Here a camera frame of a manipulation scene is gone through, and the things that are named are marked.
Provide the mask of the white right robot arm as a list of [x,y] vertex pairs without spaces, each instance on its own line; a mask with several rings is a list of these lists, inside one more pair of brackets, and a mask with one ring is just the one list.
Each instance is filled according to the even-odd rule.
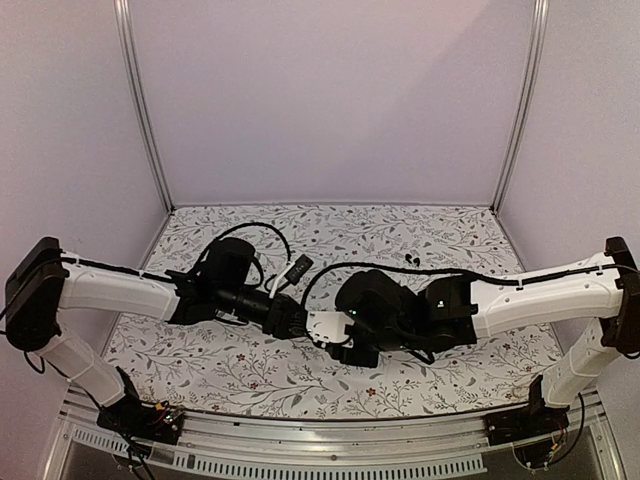
[[529,388],[517,427],[537,436],[617,358],[639,351],[639,270],[620,237],[584,260],[502,278],[450,269],[415,293],[389,268],[353,274],[335,308],[306,322],[311,338],[347,365],[376,366],[406,351],[425,363],[438,353],[521,327],[588,319],[585,331]]

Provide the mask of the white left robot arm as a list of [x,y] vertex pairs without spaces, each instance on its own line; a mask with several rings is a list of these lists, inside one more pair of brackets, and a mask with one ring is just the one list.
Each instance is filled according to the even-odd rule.
[[128,375],[62,325],[59,312],[127,313],[181,326],[228,313],[277,339],[304,336],[308,313],[297,301],[247,284],[257,265],[255,248],[238,238],[213,241],[187,272],[155,275],[72,256],[44,237],[6,280],[5,335],[84,389],[126,433],[138,434],[149,415]]

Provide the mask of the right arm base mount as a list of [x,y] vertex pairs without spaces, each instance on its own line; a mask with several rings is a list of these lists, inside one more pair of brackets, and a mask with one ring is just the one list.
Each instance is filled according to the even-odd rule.
[[543,377],[529,386],[524,406],[486,414],[484,431],[490,446],[511,444],[515,459],[532,470],[548,467],[559,452],[569,426],[569,407],[550,407],[543,398]]

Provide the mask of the front aluminium rail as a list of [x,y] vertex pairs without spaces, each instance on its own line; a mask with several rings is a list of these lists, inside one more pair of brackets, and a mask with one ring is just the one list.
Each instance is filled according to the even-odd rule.
[[144,442],[145,459],[98,427],[71,389],[54,424],[44,479],[627,479],[596,391],[569,411],[557,463],[519,462],[494,445],[483,412],[385,420],[304,421],[187,412],[174,445]]

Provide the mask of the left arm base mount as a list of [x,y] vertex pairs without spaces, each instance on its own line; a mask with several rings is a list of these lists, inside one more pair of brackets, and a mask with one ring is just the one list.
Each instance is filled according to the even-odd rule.
[[184,408],[168,401],[143,402],[129,376],[120,367],[116,371],[124,383],[124,397],[100,408],[97,425],[127,437],[176,445],[184,425]]

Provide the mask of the right aluminium frame post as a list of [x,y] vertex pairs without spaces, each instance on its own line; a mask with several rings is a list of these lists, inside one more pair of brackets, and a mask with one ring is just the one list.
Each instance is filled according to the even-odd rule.
[[533,16],[523,80],[514,121],[505,151],[505,157],[498,176],[496,189],[492,197],[491,210],[496,216],[500,215],[500,212],[503,210],[505,205],[516,162],[518,160],[519,151],[524,138],[529,111],[535,94],[541,58],[544,51],[549,4],[550,2],[548,0],[536,0],[533,3]]

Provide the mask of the left aluminium frame post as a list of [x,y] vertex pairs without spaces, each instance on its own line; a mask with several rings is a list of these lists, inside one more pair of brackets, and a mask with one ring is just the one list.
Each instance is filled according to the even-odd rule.
[[161,205],[167,213],[171,213],[175,210],[175,205],[170,192],[165,169],[162,165],[151,114],[144,91],[142,72],[134,38],[131,5],[130,2],[126,0],[115,0],[113,5],[125,73],[130,88],[131,99],[143,148]]

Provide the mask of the aluminium frame post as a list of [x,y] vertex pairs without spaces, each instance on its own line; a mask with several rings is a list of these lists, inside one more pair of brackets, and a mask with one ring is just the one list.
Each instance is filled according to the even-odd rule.
[[536,0],[533,3],[533,16],[523,80],[514,121],[505,151],[505,157],[498,176],[496,189],[492,197],[491,210],[496,216],[500,215],[500,212],[503,210],[505,205],[516,162],[518,160],[519,151],[524,138],[529,111],[535,94],[541,58],[544,51],[549,4],[550,2],[548,0]]
[[144,91],[142,72],[134,38],[131,5],[130,2],[126,0],[115,0],[113,5],[125,73],[130,88],[131,99],[143,148],[161,205],[167,213],[171,213],[175,210],[175,205],[170,192],[165,169],[162,165],[151,114]]

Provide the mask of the floral patterned table mat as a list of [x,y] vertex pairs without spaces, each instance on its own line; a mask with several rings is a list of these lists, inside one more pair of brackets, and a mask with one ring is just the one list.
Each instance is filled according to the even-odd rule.
[[[264,271],[306,255],[311,270],[290,288],[328,310],[347,272],[341,261],[400,267],[458,267],[490,276],[519,262],[489,210],[393,205],[218,206],[176,210],[148,269],[189,269],[217,235],[253,244]],[[415,265],[407,262],[419,257]],[[328,268],[327,275],[321,274]],[[105,353],[140,396],[189,409],[276,418],[393,418],[457,413],[523,401],[530,382],[560,359],[548,326],[518,328],[439,354],[432,365],[383,355],[377,368],[340,364],[306,339],[276,340],[257,326],[203,322],[171,327],[122,316]]]

